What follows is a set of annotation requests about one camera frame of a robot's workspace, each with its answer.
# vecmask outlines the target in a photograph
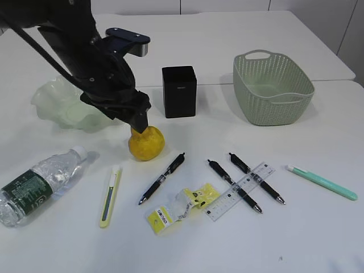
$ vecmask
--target basket handle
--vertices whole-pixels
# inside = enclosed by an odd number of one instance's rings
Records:
[[[266,57],[266,58],[261,58],[261,59],[254,59],[254,60],[265,60],[265,59],[268,59],[272,56],[272,54],[274,54],[273,52],[270,52],[268,50],[264,50],[264,49],[256,49],[256,50],[252,50],[252,51],[249,51],[248,53],[245,53],[243,55],[241,55],[241,57],[243,57],[244,59],[248,60],[246,57],[250,54],[254,54],[254,53],[265,53],[265,54],[268,54],[269,56]]]
[[[296,101],[287,101],[287,102],[274,102],[274,101],[270,101],[269,99],[269,102],[271,104],[297,104],[299,102],[301,102],[303,99],[307,98],[309,95],[303,95],[303,94],[297,94],[297,93],[286,93],[286,94],[281,94],[281,95],[277,95],[277,96],[274,96],[274,97],[282,97],[282,96],[292,96],[294,95],[295,97],[301,97],[299,100],[296,100]]]

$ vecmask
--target white wall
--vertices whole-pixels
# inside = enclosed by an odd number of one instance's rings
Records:
[[[364,86],[364,0],[358,0],[338,56]]]
[[[355,3],[356,0],[271,0],[270,10],[293,12],[337,53]]]
[[[181,0],[181,13],[268,10],[269,0]]]
[[[180,14],[180,0],[91,0],[92,13]]]

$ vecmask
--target black pen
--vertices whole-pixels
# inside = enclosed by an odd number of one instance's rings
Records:
[[[143,194],[141,200],[139,201],[139,205],[142,205],[145,201],[147,201],[151,195],[159,188],[159,186],[166,180],[167,176],[176,170],[176,168],[181,165],[184,161],[184,153],[177,156],[177,158],[172,162],[171,165],[167,168],[166,172],[158,177],[156,182]]]
[[[236,185],[236,183],[231,179],[231,177],[228,175],[228,173],[225,172],[223,168],[216,162],[207,160],[209,162],[209,165],[213,170],[221,176],[222,179],[226,180],[230,185]],[[245,202],[248,203],[248,205],[254,209],[256,212],[263,213],[260,206],[258,206],[257,202],[255,202],[240,186],[237,187],[237,193],[240,195],[241,198]]]
[[[232,154],[231,152],[229,153],[229,155],[231,162],[233,162],[233,164],[237,166],[243,173],[251,172],[251,169],[239,157]],[[275,200],[277,200],[281,204],[284,205],[286,204],[281,195],[278,192],[276,192],[271,186],[269,186],[267,182],[265,181],[261,182],[260,186]]]

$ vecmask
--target green bottle label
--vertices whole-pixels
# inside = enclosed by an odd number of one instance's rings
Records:
[[[52,194],[52,188],[37,173],[29,170],[2,188],[25,215],[45,202]]]

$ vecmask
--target white table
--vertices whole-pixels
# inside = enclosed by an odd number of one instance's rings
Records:
[[[162,88],[142,88],[151,97],[150,124],[160,128],[167,146],[150,162],[138,163],[127,150],[129,127],[112,126],[93,134],[62,130],[41,121],[23,90],[7,92],[13,104],[0,108],[0,186],[37,161],[75,144],[100,157],[61,199],[35,212],[19,229],[0,226],[1,272],[350,272],[364,270],[364,90],[352,81],[315,82],[316,94],[294,124],[249,124],[232,85],[198,87],[193,118],[165,119]],[[137,206],[141,194],[180,152],[185,163],[153,197]],[[213,184],[228,189],[206,165],[218,161],[238,179],[228,161],[234,152],[247,164],[276,168],[267,179],[287,205],[262,189],[251,196],[264,210],[244,202],[217,222],[201,211],[156,236],[144,216],[183,188]],[[111,224],[98,221],[112,164],[123,166]],[[359,196],[349,201],[283,169],[307,168]]]
[[[179,65],[192,65],[200,85],[231,84],[234,57],[254,49],[288,55],[311,80],[355,78],[354,73],[289,11],[98,15],[96,21],[102,35],[107,28],[120,27],[150,36],[146,57],[126,57],[137,86],[162,86],[162,67]],[[56,57],[36,29],[27,31]],[[16,79],[16,75],[27,75],[23,81],[29,90],[35,90],[57,75],[10,30],[0,39],[0,62],[7,64],[0,67],[1,77]]]

